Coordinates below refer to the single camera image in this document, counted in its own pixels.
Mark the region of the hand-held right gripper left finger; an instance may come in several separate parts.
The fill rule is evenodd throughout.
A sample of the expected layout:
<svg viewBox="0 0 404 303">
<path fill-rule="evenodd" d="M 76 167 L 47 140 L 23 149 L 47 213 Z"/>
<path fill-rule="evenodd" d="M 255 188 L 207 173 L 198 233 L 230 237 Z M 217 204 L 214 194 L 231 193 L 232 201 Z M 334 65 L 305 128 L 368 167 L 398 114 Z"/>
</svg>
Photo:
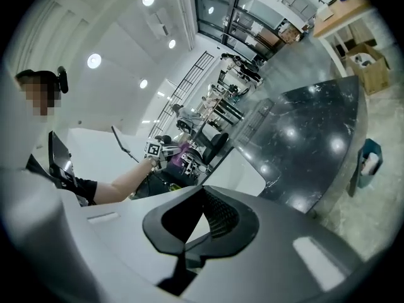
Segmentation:
<svg viewBox="0 0 404 303">
<path fill-rule="evenodd" d="M 162 288 L 179 260 L 155 249 L 143 231 L 144 217 L 155 208 L 200 191 L 186 187 L 171 193 L 80 210 L 80 252 L 96 279 L 95 302 L 204 302 L 198 277 L 179 295 Z"/>
</svg>

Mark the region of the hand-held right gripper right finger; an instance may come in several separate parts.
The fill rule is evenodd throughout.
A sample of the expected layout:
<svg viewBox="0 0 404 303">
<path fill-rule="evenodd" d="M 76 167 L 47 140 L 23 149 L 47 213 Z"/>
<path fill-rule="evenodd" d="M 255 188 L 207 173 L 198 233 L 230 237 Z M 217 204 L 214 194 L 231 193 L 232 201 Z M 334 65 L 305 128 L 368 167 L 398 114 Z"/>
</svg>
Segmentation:
<svg viewBox="0 0 404 303">
<path fill-rule="evenodd" d="M 259 230 L 231 258 L 209 259 L 187 287 L 190 302 L 343 302 L 365 261 L 341 237 L 285 205 L 220 187 L 256 214 Z"/>
</svg>

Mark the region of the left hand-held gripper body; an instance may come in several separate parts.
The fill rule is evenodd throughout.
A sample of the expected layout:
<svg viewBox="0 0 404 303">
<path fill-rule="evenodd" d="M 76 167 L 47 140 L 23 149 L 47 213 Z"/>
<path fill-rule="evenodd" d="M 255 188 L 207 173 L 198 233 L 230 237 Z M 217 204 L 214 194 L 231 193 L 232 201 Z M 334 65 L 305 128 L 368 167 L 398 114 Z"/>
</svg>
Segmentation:
<svg viewBox="0 0 404 303">
<path fill-rule="evenodd" d="M 165 169 L 170 159 L 181 152 L 179 146 L 165 146 L 157 140 L 148 139 L 145 146 L 145 156 L 157 162 L 156 169 Z"/>
</svg>

